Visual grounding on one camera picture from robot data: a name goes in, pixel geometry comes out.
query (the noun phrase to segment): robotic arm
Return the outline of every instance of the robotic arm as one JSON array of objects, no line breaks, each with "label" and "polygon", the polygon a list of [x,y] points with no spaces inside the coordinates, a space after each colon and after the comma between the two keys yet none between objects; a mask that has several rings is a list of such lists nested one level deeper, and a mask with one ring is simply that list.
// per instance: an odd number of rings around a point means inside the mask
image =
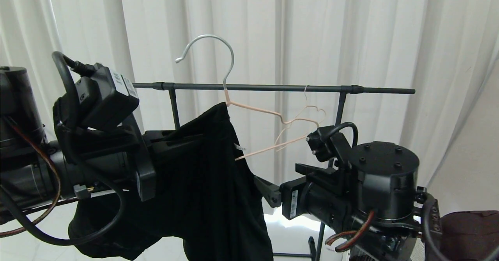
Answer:
[{"label": "robotic arm", "polygon": [[[18,220],[23,228],[0,238],[28,231],[54,245],[77,245],[98,238],[121,218],[123,190],[136,188],[142,201],[155,196],[155,167],[168,164],[182,149],[199,144],[196,138],[169,143],[171,131],[141,135],[132,112],[139,99],[132,83],[101,64],[74,62],[60,52],[52,58],[66,94],[54,107],[57,141],[47,142],[34,103],[26,69],[2,67],[0,224]],[[73,83],[68,66],[80,74]],[[353,147],[339,132],[354,130]],[[353,123],[317,129],[307,142],[319,162],[335,159],[334,168],[296,164],[303,177],[280,186],[255,177],[255,184],[272,207],[293,219],[310,213],[335,230],[327,244],[356,248],[375,260],[409,260],[415,241],[423,236],[426,258],[439,251],[442,235],[437,201],[416,186],[419,159],[410,150],[387,142],[357,144]],[[113,190],[120,197],[116,217],[100,231],[76,240],[51,237],[36,227],[57,205],[89,199]],[[423,204],[422,208],[414,206]],[[31,222],[27,214],[46,209]],[[421,217],[422,223],[414,220]],[[486,261],[499,256],[497,247]]]}]

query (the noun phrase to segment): cable connector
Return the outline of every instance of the cable connector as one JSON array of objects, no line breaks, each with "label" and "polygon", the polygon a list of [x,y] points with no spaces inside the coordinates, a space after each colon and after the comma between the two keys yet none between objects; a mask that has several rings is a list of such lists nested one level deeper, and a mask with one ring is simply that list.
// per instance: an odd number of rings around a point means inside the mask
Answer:
[{"label": "cable connector", "polygon": [[79,61],[74,62],[74,67],[71,67],[71,70],[74,73],[78,73],[80,76],[84,77],[91,77],[97,71],[95,66],[90,64],[84,64]]}]

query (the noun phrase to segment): clothes rack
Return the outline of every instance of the clothes rack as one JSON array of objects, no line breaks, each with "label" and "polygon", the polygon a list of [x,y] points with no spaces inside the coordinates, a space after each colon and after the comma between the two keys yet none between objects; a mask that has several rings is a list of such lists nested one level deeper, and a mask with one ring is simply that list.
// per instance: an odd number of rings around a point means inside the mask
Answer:
[{"label": "clothes rack", "polygon": [[[171,82],[154,82],[154,83],[134,83],[136,88],[139,89],[155,89],[168,91],[170,94],[170,101],[173,110],[173,122],[175,129],[180,128],[179,111],[177,106],[176,90],[223,90],[222,84],[194,84],[194,83],[171,83]],[[250,84],[228,84],[228,90],[239,91],[283,91],[283,92],[338,92],[340,93],[338,101],[338,110],[336,112],[335,125],[342,122],[343,109],[345,107],[347,94],[360,94],[360,93],[391,93],[391,94],[414,94],[415,89],[404,88],[372,88],[362,87],[358,85],[347,86],[310,86],[310,85],[250,85]],[[274,253],[274,256],[285,257],[303,257],[310,258],[312,261],[319,261],[322,251],[322,243],[324,240],[324,230],[326,225],[321,222],[319,229],[319,240],[317,249],[313,237],[308,238],[308,245],[310,247],[310,254],[292,254],[292,253]]]}]

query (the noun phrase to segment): hanger bar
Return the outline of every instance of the hanger bar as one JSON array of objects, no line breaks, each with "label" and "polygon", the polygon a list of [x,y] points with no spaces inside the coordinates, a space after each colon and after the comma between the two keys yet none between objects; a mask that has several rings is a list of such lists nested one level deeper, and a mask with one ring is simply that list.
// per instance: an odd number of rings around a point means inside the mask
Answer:
[{"label": "hanger bar", "polygon": [[[138,89],[155,90],[223,90],[222,84],[185,84],[185,83],[134,83]],[[396,93],[396,94],[414,94],[415,89],[402,88],[369,88],[357,85],[350,86],[310,86],[310,85],[249,85],[249,84],[228,84],[228,90],[239,91],[305,91],[307,92],[345,92],[349,94],[358,93]]]}]

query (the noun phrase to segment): black shirt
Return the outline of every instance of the black shirt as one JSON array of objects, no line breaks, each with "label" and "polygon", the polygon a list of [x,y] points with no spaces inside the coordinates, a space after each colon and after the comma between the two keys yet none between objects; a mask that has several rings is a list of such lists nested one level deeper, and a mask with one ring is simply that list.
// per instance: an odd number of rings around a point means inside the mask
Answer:
[{"label": "black shirt", "polygon": [[[271,240],[262,210],[262,195],[253,173],[235,148],[239,144],[227,107],[220,103],[166,137],[201,135],[201,144],[157,166],[154,199],[140,202],[126,192],[126,214],[111,231],[91,243],[78,245],[83,254],[134,260],[163,236],[184,239],[190,261],[273,260]],[[116,214],[115,194],[78,202],[69,225],[70,238],[102,228]]]}]

